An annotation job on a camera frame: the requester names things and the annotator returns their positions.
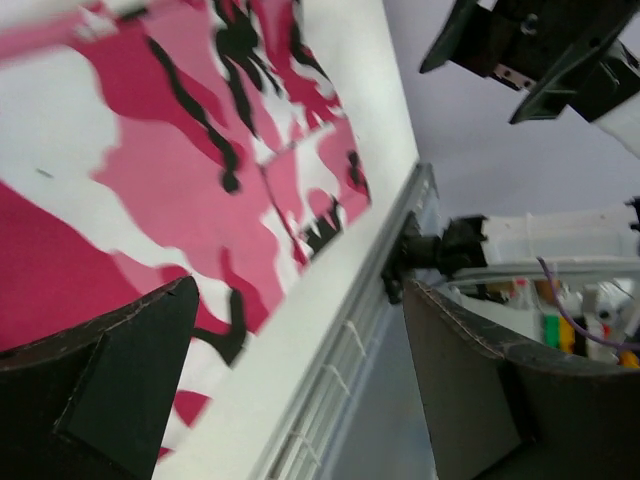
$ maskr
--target robotic arm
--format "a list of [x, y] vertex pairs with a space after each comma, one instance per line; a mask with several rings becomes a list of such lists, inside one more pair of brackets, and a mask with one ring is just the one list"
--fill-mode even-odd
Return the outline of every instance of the robotic arm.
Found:
[[618, 40], [638, 0], [457, 0], [421, 73], [447, 61], [528, 95], [510, 123], [573, 108], [640, 157], [640, 62]]

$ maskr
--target camouflage fabric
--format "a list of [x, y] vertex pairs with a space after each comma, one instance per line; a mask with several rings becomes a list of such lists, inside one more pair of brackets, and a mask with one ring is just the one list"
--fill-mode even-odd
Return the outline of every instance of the camouflage fabric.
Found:
[[193, 275], [166, 454], [370, 197], [298, 1], [142, 7], [0, 33], [0, 351]]

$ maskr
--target table surface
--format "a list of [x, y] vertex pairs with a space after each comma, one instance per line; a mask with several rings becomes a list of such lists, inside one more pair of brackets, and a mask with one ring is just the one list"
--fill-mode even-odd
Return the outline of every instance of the table surface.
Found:
[[[135, 2], [107, 3], [123, 1]], [[81, 3], [3, 0], [0, 28]], [[418, 157], [382, 0], [305, 0], [303, 9], [308, 43], [356, 133], [373, 208], [250, 339], [211, 407], [154, 480], [250, 478]]]

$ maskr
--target pink camouflage cloth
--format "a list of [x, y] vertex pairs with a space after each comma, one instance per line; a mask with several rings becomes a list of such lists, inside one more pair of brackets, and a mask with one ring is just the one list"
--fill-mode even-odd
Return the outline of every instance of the pink camouflage cloth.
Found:
[[192, 275], [161, 457], [370, 204], [300, 8], [91, 1], [0, 32], [0, 351]]

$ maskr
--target gray wall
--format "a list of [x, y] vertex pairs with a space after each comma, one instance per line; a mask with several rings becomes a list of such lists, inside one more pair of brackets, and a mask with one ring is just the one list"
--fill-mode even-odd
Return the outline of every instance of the gray wall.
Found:
[[[640, 160], [573, 111], [511, 126], [518, 92], [452, 64], [418, 73], [452, 4], [385, 0], [418, 148], [434, 164], [443, 216], [579, 210], [640, 195]], [[640, 22], [623, 39], [640, 52]]]

